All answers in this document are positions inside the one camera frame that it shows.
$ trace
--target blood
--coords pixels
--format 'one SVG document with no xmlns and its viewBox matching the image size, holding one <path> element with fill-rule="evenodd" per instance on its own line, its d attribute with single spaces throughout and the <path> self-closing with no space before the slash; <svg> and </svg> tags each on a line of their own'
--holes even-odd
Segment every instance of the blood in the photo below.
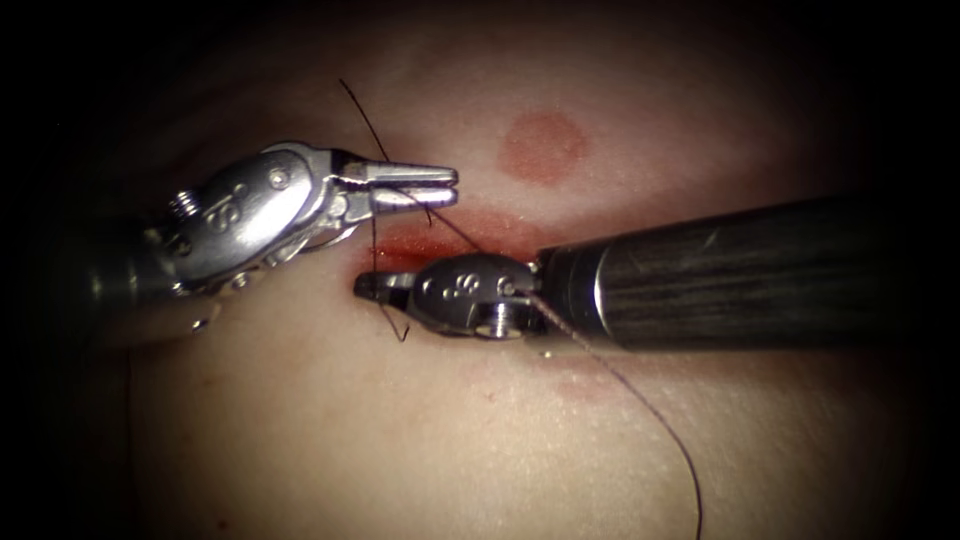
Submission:
<svg viewBox="0 0 960 540">
<path fill-rule="evenodd" d="M 573 176 L 590 145 L 583 130 L 565 114 L 521 114 L 503 138 L 497 165 L 515 180 L 555 186 Z"/>
<path fill-rule="evenodd" d="M 543 231 L 522 218 L 495 210 L 445 212 L 458 227 L 470 231 L 471 239 L 490 253 L 499 253 L 530 262 L 537 250 L 557 241 L 556 234 Z M 360 272 L 368 271 L 373 256 L 368 247 L 357 260 Z M 455 231 L 434 221 L 433 226 L 406 223 L 384 227 L 377 238 L 377 269 L 385 272 L 416 272 L 427 263 L 471 253 L 476 249 Z"/>
</svg>

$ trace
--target red circular mark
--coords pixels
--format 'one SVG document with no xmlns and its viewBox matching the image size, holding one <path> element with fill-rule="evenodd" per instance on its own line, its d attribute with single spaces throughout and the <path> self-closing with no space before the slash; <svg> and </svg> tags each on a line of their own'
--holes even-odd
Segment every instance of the red circular mark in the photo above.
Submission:
<svg viewBox="0 0 960 540">
<path fill-rule="evenodd" d="M 566 115 L 556 111 L 518 116 L 500 145 L 500 169 L 516 180 L 556 185 L 587 156 L 587 137 Z"/>
</svg>

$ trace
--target dark suture thread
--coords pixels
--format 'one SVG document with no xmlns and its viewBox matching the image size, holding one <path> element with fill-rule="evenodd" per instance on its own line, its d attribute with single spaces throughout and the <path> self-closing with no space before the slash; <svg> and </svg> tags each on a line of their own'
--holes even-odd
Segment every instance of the dark suture thread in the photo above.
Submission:
<svg viewBox="0 0 960 540">
<path fill-rule="evenodd" d="M 697 469 L 693 465 L 693 458 L 690 456 L 687 446 L 683 444 L 683 440 L 681 440 L 677 432 L 674 431 L 673 426 L 670 425 L 670 422 L 667 422 L 667 419 L 663 416 L 663 414 L 660 413 L 660 410 L 654 407 L 647 397 L 640 392 L 640 390 L 633 386 L 633 384 L 631 384 L 622 373 L 611 366 L 609 362 L 607 362 L 602 356 L 593 350 L 593 347 L 590 345 L 590 342 L 585 336 L 574 330 L 573 327 L 570 326 L 567 321 L 563 320 L 563 317 L 554 311 L 554 309 L 551 308 L 542 298 L 529 291 L 520 291 L 520 293 L 529 298 L 533 306 L 537 308 L 537 310 L 540 311 L 544 317 L 549 319 L 550 322 L 560 329 L 560 331 L 567 334 L 570 339 L 576 342 L 576 344 L 579 345 L 584 352 L 590 355 L 590 358 L 593 358 L 594 361 L 600 364 L 600 367 L 609 371 L 610 374 L 620 382 L 620 384 L 622 384 L 631 394 L 633 394 L 635 398 L 640 401 L 640 403 L 643 404 L 644 407 L 646 407 L 653 414 L 654 418 L 660 422 L 660 425 L 667 430 L 670 438 L 673 439 L 673 442 L 676 443 L 677 448 L 680 449 L 680 453 L 683 454 L 683 460 L 686 462 L 687 469 L 690 470 L 690 476 L 693 479 L 693 493 L 697 501 L 697 533 L 694 538 L 699 540 L 700 534 L 703 531 L 703 496 L 700 492 L 700 478 L 697 475 Z"/>
<path fill-rule="evenodd" d="M 360 114 L 363 116 L 363 119 L 367 122 L 367 127 L 370 129 L 371 132 L 373 132 L 373 137 L 374 139 L 376 139 L 377 144 L 379 145 L 380 139 L 379 137 L 377 137 L 377 134 L 374 131 L 373 126 L 370 124 L 370 120 L 367 118 L 367 115 L 364 114 L 363 109 L 360 107 L 360 103 L 357 101 L 357 98 L 353 95 L 353 92 L 350 91 L 350 88 L 347 86 L 347 83 L 343 81 L 343 79 L 340 79 L 340 84 L 342 84 L 343 87 L 346 89 L 347 93 L 350 95 L 350 98 L 356 104 L 357 108 L 360 109 Z M 473 238 L 471 238 L 470 235 L 468 235 L 462 229 L 454 225 L 453 222 L 451 222 L 449 219 L 442 216 L 439 212 L 437 212 L 437 210 L 430 208 L 430 206 L 428 206 L 427 204 L 416 200 L 412 195 L 398 188 L 390 188 L 390 189 L 392 189 L 393 191 L 405 197 L 410 198 L 415 203 L 417 203 L 427 213 L 428 219 L 432 215 L 433 217 L 437 218 L 438 221 L 440 221 L 441 223 L 449 227 L 450 230 L 452 230 L 457 236 L 462 238 L 466 243 L 470 244 L 470 246 L 473 247 L 475 250 L 477 250 L 480 253 L 486 253 L 486 250 L 484 250 L 479 243 L 477 243 Z M 377 256 L 376 256 L 376 224 L 375 222 L 372 228 L 373 228 L 373 238 L 374 238 L 373 240 L 373 244 L 374 244 L 373 271 L 376 272 Z M 666 417 L 663 416 L 660 410 L 654 407 L 654 405 L 647 399 L 645 395 L 643 395 L 642 392 L 640 392 L 639 389 L 637 389 L 633 384 L 631 384 L 630 381 L 627 380 L 627 378 L 622 373 L 617 371 L 616 368 L 611 366 L 609 362 L 604 360 L 602 356 L 600 356 L 594 351 L 593 347 L 590 345 L 590 342 L 589 340 L 587 340 L 586 336 L 583 336 L 579 332 L 574 330 L 573 327 L 570 326 L 570 324 L 567 323 L 559 314 L 557 314 L 557 312 L 554 311 L 553 308 L 547 305 L 547 303 L 542 298 L 540 298 L 539 296 L 537 296 L 532 292 L 527 292 L 527 291 L 520 291 L 520 292 L 525 297 L 530 299 L 530 302 L 540 312 L 541 315 L 543 315 L 550 322 L 556 325 L 561 332 L 567 334 L 567 336 L 570 337 L 570 339 L 572 339 L 575 343 L 577 343 L 577 345 L 579 345 L 584 350 L 584 352 L 586 352 L 595 362 L 597 362 L 597 364 L 599 364 L 600 367 L 602 367 L 608 373 L 610 373 L 610 375 L 613 376 L 613 378 L 616 379 L 617 382 L 619 382 L 624 388 L 626 388 L 627 391 L 630 392 L 630 394 L 633 395 L 633 397 L 635 397 L 637 401 L 640 402 L 641 405 L 643 405 L 647 410 L 650 411 L 651 414 L 653 414 L 653 417 L 656 418 L 657 422 L 659 422 L 660 425 L 663 426 L 663 428 L 667 431 L 667 434 L 673 440 L 674 444 L 676 444 L 677 448 L 680 449 L 680 454 L 683 456 L 683 460 L 687 465 L 687 469 L 690 471 L 690 477 L 693 480 L 693 493 L 694 493 L 694 497 L 696 499 L 696 505 L 697 505 L 697 529 L 696 529 L 696 534 L 694 538 L 696 540 L 700 540 L 700 537 L 703 532 L 703 495 L 700 489 L 700 477 L 697 474 L 697 468 L 693 464 L 693 457 L 691 457 L 690 451 L 687 449 L 687 446 L 683 443 L 683 440 L 680 438 L 680 435 L 677 434 L 677 432 L 673 429 L 673 426 L 670 425 L 670 422 L 667 421 Z M 376 290 L 375 295 L 377 298 L 377 305 L 380 306 L 380 310 L 383 311 L 384 315 L 387 315 L 386 308 L 384 307 L 383 303 L 380 302 L 379 284 L 378 284 L 378 288 Z M 387 320 L 390 321 L 391 326 L 393 326 L 393 321 L 390 320 L 389 315 L 387 315 Z"/>
<path fill-rule="evenodd" d="M 346 90 L 347 95 L 350 96 L 350 100 L 353 101 L 353 104 L 357 106 L 357 110 L 360 111 L 360 116 L 363 117 L 363 121 L 367 124 L 367 129 L 370 130 L 370 134 L 373 135 L 373 140 L 377 142 L 377 148 L 380 149 L 380 154 L 383 156 L 384 161 L 390 161 L 390 158 L 387 157 L 387 151 L 383 148 L 383 143 L 380 142 L 380 136 L 377 135 L 377 130 L 373 129 L 373 124 L 370 122 L 370 118 L 367 117 L 367 113 L 363 110 L 363 107 L 360 106 L 360 100 L 357 99 L 357 96 L 353 93 L 353 90 L 347 85 L 347 82 L 343 79 L 338 79 L 340 81 L 340 86 Z M 433 227 L 433 219 L 430 218 L 430 212 L 427 214 L 427 226 Z"/>
<path fill-rule="evenodd" d="M 360 116 L 363 117 L 363 121 L 367 123 L 367 129 L 370 130 L 370 133 L 373 134 L 373 140 L 377 141 L 377 147 L 380 148 L 380 153 L 383 154 L 383 159 L 385 161 L 390 161 L 390 158 L 387 157 L 387 151 L 383 148 L 383 144 L 380 142 L 380 136 L 377 135 L 377 130 L 373 129 L 373 124 L 370 123 L 370 119 L 367 118 L 367 113 L 364 112 L 363 107 L 360 106 L 360 101 L 357 100 L 357 96 L 354 95 L 353 90 L 350 90 L 350 87 L 347 86 L 347 82 L 343 79 L 340 79 L 340 85 L 343 86 L 343 89 L 347 91 L 347 95 L 350 96 L 350 99 L 353 101 L 353 104 L 357 106 L 357 110 L 360 111 Z M 429 212 L 427 213 L 427 219 L 430 219 Z M 370 217 L 370 242 L 371 250 L 373 251 L 373 273 L 377 273 L 377 218 L 375 215 Z M 380 309 L 380 313 L 383 313 L 383 318 L 387 320 L 387 323 L 390 324 L 390 328 L 393 330 L 393 335 L 397 337 L 397 341 L 403 343 L 407 340 L 407 334 L 410 333 L 410 325 L 407 324 L 406 328 L 403 329 L 403 332 L 400 332 L 400 328 L 397 327 L 397 323 L 394 322 L 393 317 L 390 316 L 390 313 L 387 311 L 387 308 L 384 306 L 385 302 L 381 299 L 381 292 L 383 288 L 380 285 L 379 281 L 376 281 L 374 286 L 373 297 L 377 300 L 377 308 Z"/>
</svg>

